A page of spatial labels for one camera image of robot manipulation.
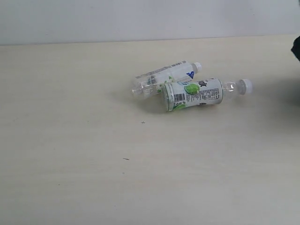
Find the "white table surface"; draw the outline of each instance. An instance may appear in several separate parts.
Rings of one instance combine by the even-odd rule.
[[[0,224],[299,225],[295,38],[1,46]],[[131,98],[181,60],[255,91],[175,112]]]

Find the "plastic bottle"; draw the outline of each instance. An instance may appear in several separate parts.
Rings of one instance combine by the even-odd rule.
[[[162,98],[167,111],[182,109],[194,105],[220,104],[252,92],[252,83],[248,79],[237,82],[222,82],[211,78],[197,82],[166,83],[162,87]]]
[[[194,74],[202,69],[199,62],[182,61],[161,69],[136,76],[133,80],[132,93],[139,99],[146,99],[161,92],[164,83],[189,82]]]

